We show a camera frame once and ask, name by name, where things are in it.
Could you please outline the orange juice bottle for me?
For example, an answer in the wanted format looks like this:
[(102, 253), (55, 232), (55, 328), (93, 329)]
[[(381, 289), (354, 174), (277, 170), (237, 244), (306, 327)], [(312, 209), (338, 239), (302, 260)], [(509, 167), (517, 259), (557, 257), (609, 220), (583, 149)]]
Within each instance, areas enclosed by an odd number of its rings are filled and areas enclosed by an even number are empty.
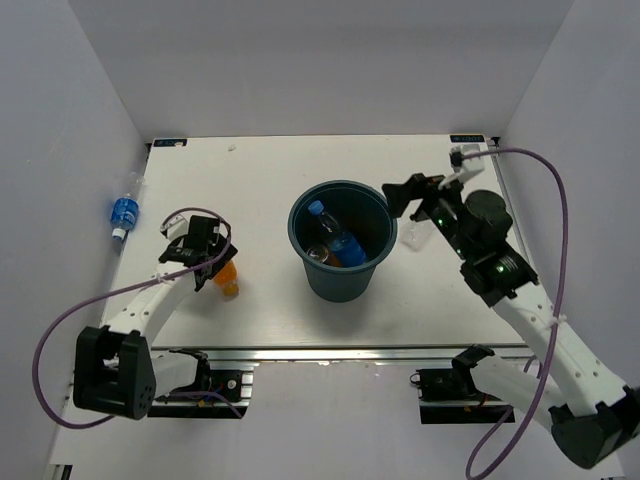
[(214, 284), (225, 299), (232, 299), (239, 294), (238, 273), (236, 266), (230, 260), (214, 277)]

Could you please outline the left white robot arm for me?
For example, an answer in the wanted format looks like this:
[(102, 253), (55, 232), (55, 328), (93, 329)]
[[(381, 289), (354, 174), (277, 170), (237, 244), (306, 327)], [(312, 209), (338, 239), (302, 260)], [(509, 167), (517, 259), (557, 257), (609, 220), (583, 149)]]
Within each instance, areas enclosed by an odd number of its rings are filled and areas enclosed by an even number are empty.
[(84, 410), (139, 420), (156, 399), (199, 399), (212, 386), (207, 356), (193, 348), (153, 354), (154, 340), (177, 307), (236, 255), (215, 217), (192, 216), (169, 233), (155, 274), (117, 315), (86, 327), (76, 341), (73, 403)]

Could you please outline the clear bottle blue label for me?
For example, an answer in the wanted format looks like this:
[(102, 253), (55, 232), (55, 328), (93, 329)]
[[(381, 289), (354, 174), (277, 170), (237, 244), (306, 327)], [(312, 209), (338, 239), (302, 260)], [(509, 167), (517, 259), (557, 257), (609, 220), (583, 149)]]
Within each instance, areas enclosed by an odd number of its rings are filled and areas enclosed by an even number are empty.
[(125, 194), (114, 202), (110, 216), (113, 239), (123, 242), (135, 227), (139, 216), (139, 199), (143, 184), (144, 177), (133, 172), (130, 175)]

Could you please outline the blue label water bottle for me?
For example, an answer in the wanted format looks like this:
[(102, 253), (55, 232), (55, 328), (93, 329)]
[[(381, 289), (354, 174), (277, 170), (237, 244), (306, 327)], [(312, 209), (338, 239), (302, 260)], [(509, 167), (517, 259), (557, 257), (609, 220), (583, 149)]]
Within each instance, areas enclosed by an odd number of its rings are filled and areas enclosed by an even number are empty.
[(316, 219), (322, 239), (342, 267), (358, 267), (368, 261), (366, 252), (355, 236), (326, 210), (320, 200), (311, 202), (308, 211)]

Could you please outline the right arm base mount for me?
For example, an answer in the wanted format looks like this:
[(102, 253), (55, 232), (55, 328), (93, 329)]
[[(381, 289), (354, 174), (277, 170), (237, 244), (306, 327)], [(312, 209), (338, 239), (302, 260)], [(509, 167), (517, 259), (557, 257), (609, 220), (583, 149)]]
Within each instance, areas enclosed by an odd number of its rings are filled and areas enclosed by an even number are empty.
[(471, 378), (471, 368), (495, 352), (472, 345), (451, 360), (447, 368), (424, 368), (409, 378), (418, 390), (422, 425), (496, 424), (502, 417), (514, 423), (510, 405), (481, 392)]

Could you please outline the crushed clear plastic bottle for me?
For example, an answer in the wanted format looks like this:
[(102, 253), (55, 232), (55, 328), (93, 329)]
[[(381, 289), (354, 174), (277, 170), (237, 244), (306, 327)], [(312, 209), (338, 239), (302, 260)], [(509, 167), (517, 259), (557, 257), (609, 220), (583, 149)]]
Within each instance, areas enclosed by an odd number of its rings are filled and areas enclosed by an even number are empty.
[(427, 223), (410, 221), (402, 226), (399, 241), (411, 251), (419, 252), (426, 245), (430, 232), (430, 226)]

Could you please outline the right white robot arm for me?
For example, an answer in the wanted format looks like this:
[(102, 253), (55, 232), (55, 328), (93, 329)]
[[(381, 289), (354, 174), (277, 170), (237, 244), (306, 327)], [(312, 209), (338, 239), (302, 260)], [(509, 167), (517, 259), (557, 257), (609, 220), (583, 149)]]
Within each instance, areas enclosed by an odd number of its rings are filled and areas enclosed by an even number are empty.
[(462, 189), (457, 180), (422, 174), (382, 187), (394, 218), (419, 201), (412, 219), (433, 222), (460, 257), (467, 286), (518, 333), (552, 381), (540, 383), (490, 348), (474, 345), (453, 359), (452, 388), (466, 399), (482, 393), (521, 411), (533, 407), (534, 420), (560, 451), (591, 469), (638, 436), (639, 391), (554, 314), (537, 274), (507, 241), (513, 220), (502, 197), (489, 190), (463, 196)]

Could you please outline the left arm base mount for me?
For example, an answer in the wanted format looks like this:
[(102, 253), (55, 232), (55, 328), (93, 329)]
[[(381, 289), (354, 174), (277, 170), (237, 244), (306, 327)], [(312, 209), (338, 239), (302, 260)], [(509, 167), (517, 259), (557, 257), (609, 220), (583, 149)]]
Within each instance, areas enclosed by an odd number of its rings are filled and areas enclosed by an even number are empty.
[(150, 418), (234, 419), (247, 412), (253, 370), (231, 361), (212, 360), (194, 349), (152, 355), (156, 379)]

